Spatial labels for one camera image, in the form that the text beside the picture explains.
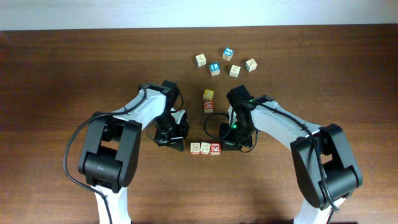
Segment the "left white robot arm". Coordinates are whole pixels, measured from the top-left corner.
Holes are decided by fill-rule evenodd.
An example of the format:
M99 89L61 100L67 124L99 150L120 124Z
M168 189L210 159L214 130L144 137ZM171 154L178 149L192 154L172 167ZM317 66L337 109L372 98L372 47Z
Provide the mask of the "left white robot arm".
M121 109L96 112L86 122L88 130L78 162L85 187L96 195L100 223L130 223L127 187L134 178L142 131L151 123L158 146L184 150L188 135L185 110L174 108L182 95L176 83L140 86L138 95Z

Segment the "red letter E block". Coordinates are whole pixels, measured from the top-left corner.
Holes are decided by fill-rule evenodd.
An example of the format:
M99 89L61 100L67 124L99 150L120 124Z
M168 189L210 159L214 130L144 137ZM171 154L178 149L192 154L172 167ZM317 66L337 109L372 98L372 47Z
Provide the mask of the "red letter E block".
M220 155L220 153L221 153L220 143L211 143L210 154L211 155Z

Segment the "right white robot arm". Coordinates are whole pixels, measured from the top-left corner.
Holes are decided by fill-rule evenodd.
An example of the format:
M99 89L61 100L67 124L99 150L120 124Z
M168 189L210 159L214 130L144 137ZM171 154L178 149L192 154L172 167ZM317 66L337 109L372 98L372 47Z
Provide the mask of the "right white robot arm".
M286 111L271 97L255 98L241 85L226 95L228 122L219 138L225 151L249 152L260 132L278 140L292 154L304 197L294 223L330 223L340 205L362 185L363 175L343 129L309 123Z

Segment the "plain wooden picture block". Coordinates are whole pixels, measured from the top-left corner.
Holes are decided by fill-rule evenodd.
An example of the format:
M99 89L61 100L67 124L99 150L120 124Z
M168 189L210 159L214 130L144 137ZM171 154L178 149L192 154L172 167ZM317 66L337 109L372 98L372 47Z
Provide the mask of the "plain wooden picture block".
M211 144L207 142L202 142L200 147L200 154L209 154L211 150Z

